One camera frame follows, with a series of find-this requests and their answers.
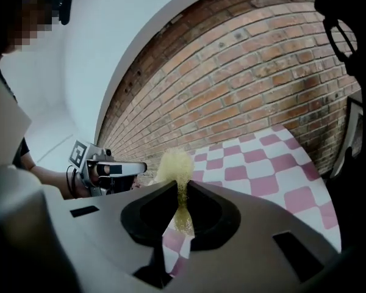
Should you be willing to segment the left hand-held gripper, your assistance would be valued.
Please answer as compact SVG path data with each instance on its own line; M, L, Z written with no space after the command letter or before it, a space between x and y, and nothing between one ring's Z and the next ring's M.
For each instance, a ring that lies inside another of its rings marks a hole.
M77 140L69 156L74 171L93 197L129 191L135 178L147 171L144 162L118 162L107 148ZM109 176L102 177L99 186L90 181L90 172L96 164L109 166Z

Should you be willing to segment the person's left hand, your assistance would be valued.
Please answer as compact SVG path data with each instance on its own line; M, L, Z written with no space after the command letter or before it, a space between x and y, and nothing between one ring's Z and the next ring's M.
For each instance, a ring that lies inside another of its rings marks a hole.
M104 164L96 164L90 172L90 181L94 186L99 186L102 177L110 175L110 167Z

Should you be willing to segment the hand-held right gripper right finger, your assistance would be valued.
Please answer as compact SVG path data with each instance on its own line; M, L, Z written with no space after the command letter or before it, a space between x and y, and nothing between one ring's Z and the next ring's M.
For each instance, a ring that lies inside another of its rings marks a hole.
M171 292L300 292L300 282L274 235L291 232L310 253L327 266L338 250L321 233L278 204L212 184L191 181L235 204L241 222L220 248L194 251Z

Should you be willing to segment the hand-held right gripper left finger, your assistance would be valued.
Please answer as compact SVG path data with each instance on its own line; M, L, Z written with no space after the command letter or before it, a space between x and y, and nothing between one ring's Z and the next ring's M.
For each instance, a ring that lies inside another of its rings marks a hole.
M177 202L175 182L68 201L71 232L62 242L81 292L178 292L162 250Z

